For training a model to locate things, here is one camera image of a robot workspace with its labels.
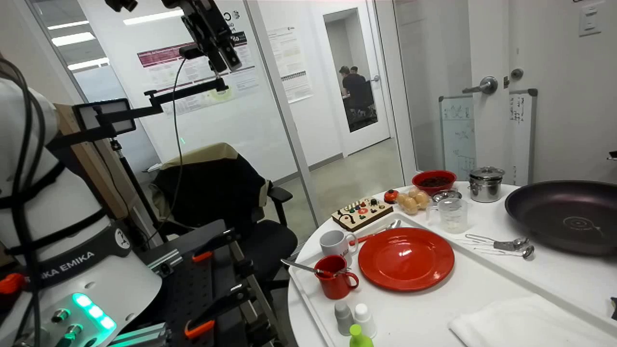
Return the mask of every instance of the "red bowl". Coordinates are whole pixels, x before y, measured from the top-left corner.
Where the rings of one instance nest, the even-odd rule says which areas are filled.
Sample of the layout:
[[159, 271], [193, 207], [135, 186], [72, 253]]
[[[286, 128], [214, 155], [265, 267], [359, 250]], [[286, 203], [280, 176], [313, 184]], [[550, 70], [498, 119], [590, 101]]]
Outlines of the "red bowl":
[[421, 192], [427, 192], [428, 196], [440, 196], [442, 192], [452, 190], [455, 182], [457, 176], [446, 171], [423, 172], [411, 180], [413, 186], [417, 186]]

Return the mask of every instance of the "black chair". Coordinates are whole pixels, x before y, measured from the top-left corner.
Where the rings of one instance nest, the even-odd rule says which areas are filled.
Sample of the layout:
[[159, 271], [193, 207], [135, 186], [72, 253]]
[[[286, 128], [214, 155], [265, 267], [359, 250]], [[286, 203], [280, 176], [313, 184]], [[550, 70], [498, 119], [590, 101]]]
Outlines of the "black chair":
[[[155, 186], [162, 234], [182, 236], [224, 221], [239, 232], [239, 246], [253, 261], [265, 294], [286, 286], [274, 279], [282, 269], [280, 259], [292, 257], [297, 248], [284, 211], [284, 203], [293, 196], [261, 178], [230, 145], [212, 145], [162, 165]], [[278, 223], [265, 221], [268, 199], [276, 207]]]

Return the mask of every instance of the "frying pan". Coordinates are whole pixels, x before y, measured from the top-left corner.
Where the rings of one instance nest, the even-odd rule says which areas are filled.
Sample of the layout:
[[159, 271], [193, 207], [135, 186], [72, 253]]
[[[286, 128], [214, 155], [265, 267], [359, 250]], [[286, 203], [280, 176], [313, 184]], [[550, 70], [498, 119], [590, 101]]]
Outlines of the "frying pan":
[[507, 215], [538, 244], [579, 255], [617, 255], [617, 186], [546, 182], [506, 199]]

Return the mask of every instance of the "white napkin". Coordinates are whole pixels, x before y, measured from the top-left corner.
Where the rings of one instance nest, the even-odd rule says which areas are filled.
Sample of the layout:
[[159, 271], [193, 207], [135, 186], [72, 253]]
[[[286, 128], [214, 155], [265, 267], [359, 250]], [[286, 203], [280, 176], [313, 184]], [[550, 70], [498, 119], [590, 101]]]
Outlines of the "white napkin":
[[467, 347], [617, 347], [617, 340], [534, 296], [463, 315], [450, 331]]

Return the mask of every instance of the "ceiling light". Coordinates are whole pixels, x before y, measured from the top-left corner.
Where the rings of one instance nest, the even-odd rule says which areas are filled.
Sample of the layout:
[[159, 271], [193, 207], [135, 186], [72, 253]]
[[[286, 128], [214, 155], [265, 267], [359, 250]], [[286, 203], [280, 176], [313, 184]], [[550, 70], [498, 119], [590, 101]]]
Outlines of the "ceiling light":
[[95, 36], [89, 32], [83, 32], [83, 34], [52, 39], [54, 47], [68, 47], [68, 45], [78, 45], [78, 43], [85, 43], [85, 41], [95, 41]]
[[79, 26], [87, 26], [89, 22], [72, 22], [72, 24], [62, 24], [62, 26], [52, 26], [47, 28], [49, 32], [60, 32], [60, 30], [68, 30], [68, 28], [79, 28]]
[[162, 20], [182, 18], [182, 16], [184, 16], [184, 12], [180, 9], [176, 9], [176, 11], [164, 12], [164, 14], [130, 18], [130, 20], [124, 20], [124, 26], [143, 26], [143, 24], [153, 24], [153, 22], [162, 22]]
[[70, 65], [68, 68], [72, 72], [78, 72], [78, 70], [101, 68], [101, 66], [108, 66], [108, 65], [110, 65], [110, 59], [101, 59], [101, 61], [87, 61], [87, 63], [79, 63], [79, 65]]

